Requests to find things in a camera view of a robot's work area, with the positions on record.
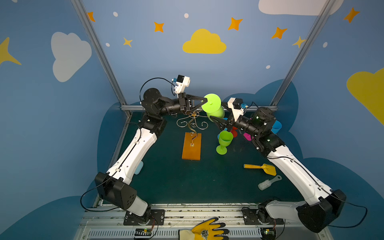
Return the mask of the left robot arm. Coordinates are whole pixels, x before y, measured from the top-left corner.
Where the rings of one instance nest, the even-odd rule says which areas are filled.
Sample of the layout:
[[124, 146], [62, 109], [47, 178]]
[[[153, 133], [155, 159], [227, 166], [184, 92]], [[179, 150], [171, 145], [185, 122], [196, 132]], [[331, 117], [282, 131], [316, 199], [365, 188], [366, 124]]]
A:
[[101, 199], [139, 217], [145, 215], [149, 205], [137, 196], [137, 191], [130, 184], [139, 163], [164, 131], [167, 124], [164, 117], [189, 115], [208, 101], [207, 98], [186, 93], [177, 96], [176, 99], [169, 99], [155, 88], [145, 91], [141, 101], [145, 114], [138, 124], [133, 140], [105, 174], [98, 173], [95, 177]]

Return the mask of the right circuit board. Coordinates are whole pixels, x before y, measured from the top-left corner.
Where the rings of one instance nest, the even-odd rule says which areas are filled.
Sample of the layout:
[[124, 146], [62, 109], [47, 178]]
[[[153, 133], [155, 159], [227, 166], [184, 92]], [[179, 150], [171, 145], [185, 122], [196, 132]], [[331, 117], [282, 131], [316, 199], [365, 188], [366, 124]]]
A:
[[275, 239], [276, 231], [274, 229], [261, 229], [262, 239]]

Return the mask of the white brush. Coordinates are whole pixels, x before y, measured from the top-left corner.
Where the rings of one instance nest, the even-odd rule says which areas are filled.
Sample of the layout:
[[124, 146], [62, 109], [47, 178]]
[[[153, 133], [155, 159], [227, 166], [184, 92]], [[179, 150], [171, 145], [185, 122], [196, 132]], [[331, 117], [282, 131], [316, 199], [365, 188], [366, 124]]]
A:
[[267, 188], [269, 188], [273, 183], [275, 182], [278, 182], [278, 181], [281, 181], [282, 180], [282, 177], [280, 175], [277, 175], [275, 176], [273, 179], [271, 180], [265, 180], [263, 181], [262, 183], [258, 184], [258, 188], [261, 190], [261, 191], [264, 191], [266, 190]]

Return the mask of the pink wine glass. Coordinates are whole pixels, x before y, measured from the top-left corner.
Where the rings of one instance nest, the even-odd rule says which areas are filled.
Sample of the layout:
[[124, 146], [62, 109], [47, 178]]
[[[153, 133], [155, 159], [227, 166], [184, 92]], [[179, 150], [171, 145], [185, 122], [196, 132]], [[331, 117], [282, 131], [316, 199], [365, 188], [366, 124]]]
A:
[[245, 138], [247, 141], [252, 141], [252, 139], [253, 139], [253, 137], [252, 137], [250, 134], [248, 134], [248, 133], [244, 133], [243, 136], [244, 136], [244, 138]]

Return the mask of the red wine glass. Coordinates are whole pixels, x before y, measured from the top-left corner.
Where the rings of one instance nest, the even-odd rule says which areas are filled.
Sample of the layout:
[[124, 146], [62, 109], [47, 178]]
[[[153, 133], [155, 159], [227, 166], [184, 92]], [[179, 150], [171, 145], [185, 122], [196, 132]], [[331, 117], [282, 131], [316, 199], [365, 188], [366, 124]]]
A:
[[232, 127], [232, 129], [230, 130], [230, 132], [232, 133], [232, 135], [233, 135], [234, 138], [236, 138], [236, 137], [238, 136], [237, 128]]

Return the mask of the yellow toy shovel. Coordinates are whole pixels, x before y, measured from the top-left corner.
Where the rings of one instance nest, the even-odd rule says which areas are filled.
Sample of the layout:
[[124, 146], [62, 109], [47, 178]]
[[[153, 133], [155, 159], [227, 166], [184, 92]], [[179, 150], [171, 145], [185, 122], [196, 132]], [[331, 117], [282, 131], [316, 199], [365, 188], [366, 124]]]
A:
[[271, 176], [276, 176], [277, 175], [276, 168], [274, 166], [268, 165], [268, 164], [263, 164], [261, 166], [244, 164], [243, 167], [244, 167], [244, 169], [261, 169], [267, 175], [271, 175]]

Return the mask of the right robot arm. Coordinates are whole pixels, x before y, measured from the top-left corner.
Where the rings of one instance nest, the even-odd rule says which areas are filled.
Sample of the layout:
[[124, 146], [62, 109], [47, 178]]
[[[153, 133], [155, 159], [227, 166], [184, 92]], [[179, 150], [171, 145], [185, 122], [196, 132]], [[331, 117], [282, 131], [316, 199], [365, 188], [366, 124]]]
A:
[[274, 113], [259, 107], [251, 118], [238, 103], [221, 103], [230, 113], [226, 120], [212, 117], [220, 130], [235, 127], [253, 137], [255, 148], [273, 163], [294, 184], [303, 196], [301, 202], [265, 201], [257, 211], [258, 221], [269, 224], [274, 219], [301, 222], [308, 230], [320, 233], [339, 217], [346, 201], [341, 190], [332, 190], [312, 174], [272, 132]]

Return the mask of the left circuit board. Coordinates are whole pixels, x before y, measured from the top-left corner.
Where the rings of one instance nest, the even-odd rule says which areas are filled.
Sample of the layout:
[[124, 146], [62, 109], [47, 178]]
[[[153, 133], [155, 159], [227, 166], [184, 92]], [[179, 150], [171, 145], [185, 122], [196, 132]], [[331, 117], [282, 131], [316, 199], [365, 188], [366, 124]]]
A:
[[135, 237], [151, 237], [152, 236], [152, 230], [148, 228], [144, 229], [135, 229], [134, 231]]

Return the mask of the green wine glass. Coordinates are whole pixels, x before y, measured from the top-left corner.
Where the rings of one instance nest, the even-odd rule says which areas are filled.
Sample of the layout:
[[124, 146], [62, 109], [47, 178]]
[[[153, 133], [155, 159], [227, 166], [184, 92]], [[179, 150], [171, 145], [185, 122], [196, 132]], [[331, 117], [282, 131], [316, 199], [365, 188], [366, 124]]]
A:
[[216, 94], [207, 94], [204, 96], [207, 99], [207, 102], [202, 105], [202, 109], [206, 112], [209, 120], [213, 122], [211, 117], [217, 117], [223, 119], [225, 116], [225, 111], [222, 107], [222, 101], [220, 97]]
[[225, 155], [227, 153], [227, 147], [232, 143], [234, 136], [231, 132], [222, 131], [219, 134], [219, 145], [216, 148], [216, 152], [219, 155]]

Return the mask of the orange wooden rack base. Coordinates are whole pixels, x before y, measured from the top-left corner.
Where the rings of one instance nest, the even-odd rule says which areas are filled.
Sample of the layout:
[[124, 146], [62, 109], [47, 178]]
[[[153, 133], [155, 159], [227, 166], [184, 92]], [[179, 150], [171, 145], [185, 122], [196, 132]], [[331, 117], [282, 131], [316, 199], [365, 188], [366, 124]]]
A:
[[202, 134], [185, 133], [182, 159], [191, 161], [201, 160]]

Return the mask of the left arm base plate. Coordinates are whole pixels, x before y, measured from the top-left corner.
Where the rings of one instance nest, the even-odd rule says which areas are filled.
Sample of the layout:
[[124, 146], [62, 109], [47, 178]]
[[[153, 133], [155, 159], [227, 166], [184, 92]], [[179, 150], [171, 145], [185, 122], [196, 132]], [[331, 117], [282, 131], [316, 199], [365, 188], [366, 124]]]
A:
[[135, 215], [131, 212], [126, 212], [123, 225], [124, 226], [162, 226], [165, 220], [165, 210], [149, 209], [143, 216]]

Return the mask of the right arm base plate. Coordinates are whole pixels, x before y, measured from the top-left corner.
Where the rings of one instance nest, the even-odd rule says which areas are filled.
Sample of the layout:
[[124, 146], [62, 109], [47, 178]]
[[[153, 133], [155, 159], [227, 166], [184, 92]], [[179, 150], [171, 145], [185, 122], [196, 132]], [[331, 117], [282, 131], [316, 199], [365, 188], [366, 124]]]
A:
[[265, 208], [250, 209], [244, 207], [241, 209], [245, 225], [283, 225], [283, 219], [273, 219], [267, 213]]

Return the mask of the circuit board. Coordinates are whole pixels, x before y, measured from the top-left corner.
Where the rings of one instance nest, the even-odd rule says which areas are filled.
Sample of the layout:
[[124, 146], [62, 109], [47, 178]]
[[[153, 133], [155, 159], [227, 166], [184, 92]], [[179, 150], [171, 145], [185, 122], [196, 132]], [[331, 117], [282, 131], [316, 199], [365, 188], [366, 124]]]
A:
[[135, 237], [151, 237], [152, 236], [152, 230], [148, 228], [144, 229], [135, 229], [134, 231]]
[[261, 229], [262, 239], [275, 239], [276, 231], [274, 229]]

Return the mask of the yellow black work glove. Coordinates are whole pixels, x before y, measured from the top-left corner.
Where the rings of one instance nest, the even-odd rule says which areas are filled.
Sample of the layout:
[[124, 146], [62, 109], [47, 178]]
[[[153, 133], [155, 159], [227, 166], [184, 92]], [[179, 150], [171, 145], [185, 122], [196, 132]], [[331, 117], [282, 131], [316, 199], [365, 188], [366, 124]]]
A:
[[229, 230], [218, 220], [218, 217], [210, 218], [191, 230], [179, 230], [179, 240], [228, 240]]

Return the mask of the light blue toy spatula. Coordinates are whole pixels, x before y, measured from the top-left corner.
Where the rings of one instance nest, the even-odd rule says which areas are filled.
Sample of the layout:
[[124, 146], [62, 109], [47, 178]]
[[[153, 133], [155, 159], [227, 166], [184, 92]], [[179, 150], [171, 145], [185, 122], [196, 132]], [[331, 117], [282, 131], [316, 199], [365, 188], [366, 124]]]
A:
[[140, 161], [134, 174], [138, 175], [141, 172], [141, 170], [143, 169], [143, 166], [144, 166], [144, 163], [142, 161]]

